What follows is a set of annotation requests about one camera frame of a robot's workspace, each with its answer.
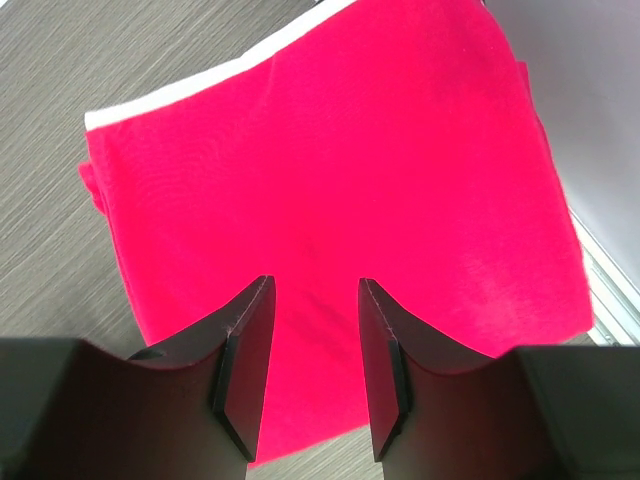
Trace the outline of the pink t-shirt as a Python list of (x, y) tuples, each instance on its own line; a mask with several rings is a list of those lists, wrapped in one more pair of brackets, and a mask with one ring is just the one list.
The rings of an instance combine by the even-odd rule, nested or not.
[(361, 278), (488, 356), (592, 327), (527, 66), (479, 1), (354, 1), (86, 140), (146, 342), (274, 277), (259, 463), (367, 423)]

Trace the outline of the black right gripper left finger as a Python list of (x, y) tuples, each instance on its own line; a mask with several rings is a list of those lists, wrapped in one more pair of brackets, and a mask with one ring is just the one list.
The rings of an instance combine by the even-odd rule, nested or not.
[(5, 479), (242, 479), (256, 459), (276, 286), (129, 358), (79, 338), (1, 342)]

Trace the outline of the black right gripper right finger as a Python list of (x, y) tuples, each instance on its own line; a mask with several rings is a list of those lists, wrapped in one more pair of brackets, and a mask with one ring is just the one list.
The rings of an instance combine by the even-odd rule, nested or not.
[(635, 479), (639, 351), (449, 338), (376, 281), (358, 315), (373, 455), (388, 479)]

